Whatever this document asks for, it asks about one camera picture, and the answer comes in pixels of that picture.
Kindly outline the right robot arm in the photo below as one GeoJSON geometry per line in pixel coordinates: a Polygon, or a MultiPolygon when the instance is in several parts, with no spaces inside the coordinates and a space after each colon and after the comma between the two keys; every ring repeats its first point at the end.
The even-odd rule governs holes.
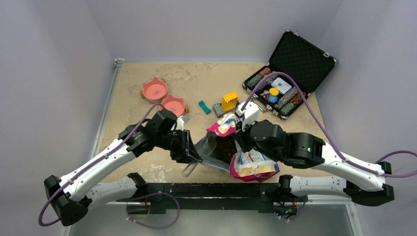
{"type": "Polygon", "coordinates": [[[353,203],[376,207],[395,199],[394,189],[384,174],[391,171],[388,162],[372,164],[341,154],[324,140],[308,133],[287,133],[267,120],[246,125],[233,133],[243,151],[255,150],[275,162],[294,169],[315,169],[328,177],[283,175],[276,187],[282,200],[307,195],[333,195],[353,203]]]}

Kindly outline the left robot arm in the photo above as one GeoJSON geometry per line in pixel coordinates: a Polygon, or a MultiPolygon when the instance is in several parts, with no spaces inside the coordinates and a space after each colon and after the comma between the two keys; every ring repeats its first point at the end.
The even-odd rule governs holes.
{"type": "Polygon", "coordinates": [[[70,226],[80,221],[103,196],[95,190],[101,180],[155,147],[168,150],[178,163],[201,163],[190,131],[179,129],[177,119],[167,109],[157,111],[152,118],[144,117],[136,125],[127,126],[107,149],[83,166],[61,177],[47,177],[43,184],[48,200],[38,217],[39,225],[61,222],[70,226]]]}

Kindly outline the colourful pet food bag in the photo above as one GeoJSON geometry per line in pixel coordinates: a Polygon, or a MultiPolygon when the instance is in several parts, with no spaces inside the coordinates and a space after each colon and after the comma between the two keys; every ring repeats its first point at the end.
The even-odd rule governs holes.
{"type": "Polygon", "coordinates": [[[232,134],[237,130],[238,117],[226,113],[207,129],[207,134],[195,144],[205,162],[243,181],[263,182],[280,172],[278,163],[256,150],[242,151],[232,134]]]}

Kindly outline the clear plastic scoop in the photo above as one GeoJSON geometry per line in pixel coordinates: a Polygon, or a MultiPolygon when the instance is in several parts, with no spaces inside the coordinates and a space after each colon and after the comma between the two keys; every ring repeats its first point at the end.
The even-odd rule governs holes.
{"type": "Polygon", "coordinates": [[[200,159],[192,160],[187,164],[187,166],[181,172],[183,177],[189,177],[199,164],[207,165],[209,163],[209,158],[211,158],[210,155],[213,153],[216,147],[215,138],[208,136],[204,137],[199,142],[197,142],[194,147],[200,159]]]}

